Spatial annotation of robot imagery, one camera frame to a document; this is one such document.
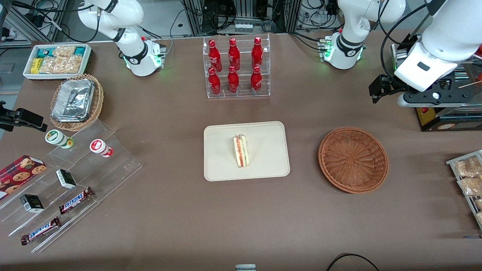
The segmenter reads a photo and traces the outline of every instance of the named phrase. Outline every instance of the wicker basket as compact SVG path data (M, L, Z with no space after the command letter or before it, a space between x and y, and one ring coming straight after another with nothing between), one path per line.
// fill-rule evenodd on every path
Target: wicker basket
M388 174L383 146L371 134L355 127L331 131L320 144L318 162L333 185L354 194L372 192Z
M104 102L104 90L102 89L102 86L100 85L99 81L94 76L89 75L89 74L78 75L78 76L72 77L70 79L67 79L67 81L68 80L81 80L81 79L89 79L89 80L92 80L95 83L94 96L92 98L92 105L91 105L90 112L89 112L90 117L85 122L58 122L58 121L50 118L50 120L52 121L54 126L59 128L59 129L77 132L80 129L84 128L85 126L91 124L97 118L99 118L100 111L102 110L102 103ZM59 93L60 86L57 88L57 91L54 94L54 98L52 99L52 102L50 103L50 110L54 109L55 101L57 100L57 95Z

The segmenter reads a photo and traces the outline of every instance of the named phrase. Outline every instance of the coca-cola bottle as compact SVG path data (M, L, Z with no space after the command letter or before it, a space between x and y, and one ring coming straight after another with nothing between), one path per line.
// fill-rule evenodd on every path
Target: coca-cola bottle
M236 45L236 39L231 38L229 39L229 64L233 65L236 70L240 70L241 68L241 58L240 58L240 50Z
M211 92L214 96L221 95L221 81L219 80L218 75L216 74L216 70L213 67L209 67L209 86L211 88Z
M221 54L216 48L216 42L214 40L209 40L208 44L209 62L211 62L211 66L214 67L217 72L221 72L223 70L223 65L221 64Z
M255 66L261 66L261 64L263 63L263 48L261 48L260 37L254 38L254 46L253 50L251 51L251 58L251 65L253 66L253 68Z
M258 95L261 93L261 74L259 73L259 66L253 68L253 74L251 75L251 93Z
M231 91L231 93L233 94L238 93L239 86L240 86L240 78L236 73L236 68L233 65L229 66L228 82L229 82L229 91Z

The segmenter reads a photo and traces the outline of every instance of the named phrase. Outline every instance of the cookie box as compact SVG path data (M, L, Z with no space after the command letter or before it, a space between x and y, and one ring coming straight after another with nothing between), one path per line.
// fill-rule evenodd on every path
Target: cookie box
M0 170L0 200L46 169L42 160L23 155Z

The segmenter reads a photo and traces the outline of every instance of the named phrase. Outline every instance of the acrylic display stand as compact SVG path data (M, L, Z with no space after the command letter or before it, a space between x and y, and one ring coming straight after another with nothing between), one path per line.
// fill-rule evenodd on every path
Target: acrylic display stand
M466 155L463 155L463 156L460 156L460 157L457 157L455 159L452 159L452 160L449 160L449 161L445 162L447 165L450 165L450 168L452 169L455 177L457 178L457 184L460 185L460 181L463 179L463 177L461 177L459 175L458 171L455 169L455 162L467 159L467 158L472 157L472 156L475 156L479 160L479 163L482 164L481 155L482 155L482 150L478 150L478 151L475 151L475 152L472 152L472 153L469 153L469 154L466 154ZM475 204L475 201L482 198L482 196L467 196L467 195L464 195L464 196L465 196L465 199L467 200L467 202L469 203L469 207L472 210L472 213L474 214L474 216L475 216L476 213L482 211ZM476 221L477 221L477 224L479 224L479 228L482 230L482 223L478 219L476 219Z
M251 66L251 50L254 46L254 38L261 38L261 47L263 48L263 64L261 65L260 74L262 76L261 81L261 93L254 95L251 93L251 75L253 73L253 67ZM237 71L240 79L239 91L237 94L233 94L229 91L228 85L228 67L229 67L229 40L216 41L216 47L221 54L221 64L223 65L223 70L217 75L221 81L221 95L214 96L209 87L208 81L208 68L211 66L209 62L209 46L208 41L212 38L203 39L202 56L204 59L204 76L206 78L206 90L208 98L236 98L236 97L257 97L257 96L269 96L271 93L270 84L270 41L269 35L241 35L236 36L236 43L240 50L241 55L241 69Z
M113 134L112 129L96 120L72 136L74 146L70 149L57 147L42 158L47 169L38 178L0 201L3 230L10 237L18 239L18 245L21 245L23 235L35 231L54 217L59 217L62 224L60 228L51 230L26 245L32 253L41 252L142 167ZM90 151L90 143L97 138L114 149L111 157L104 158ZM77 186L73 189L62 187L55 174L58 169L70 171ZM58 207L89 186L95 194L61 215ZM25 211L20 202L23 194L38 195L44 210L36 214Z

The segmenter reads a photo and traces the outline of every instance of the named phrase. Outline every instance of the brown tabletop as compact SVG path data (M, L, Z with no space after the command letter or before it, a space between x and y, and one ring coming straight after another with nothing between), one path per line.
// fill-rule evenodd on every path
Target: brown tabletop
M92 43L89 73L105 91L100 119L144 167L40 254L0 231L0 269L226 271L255 263L260 271L324 270L353 252L381 270L482 270L482 240L462 239L480 232L445 165L481 149L480 132L422 133L396 95L372 104L382 34L370 34L350 70L320 63L288 35L270 35L271 97L241 101L207 99L202 39L176 40L165 69L145 78L117 58L114 43ZM58 84L25 80L16 107L53 128ZM265 121L285 126L288 176L204 179L206 126ZM342 192L321 172L318 145L342 126L365 129L387 151L388 177L372 193ZM45 156L54 147L43 137L28 128L5 133L0 165Z

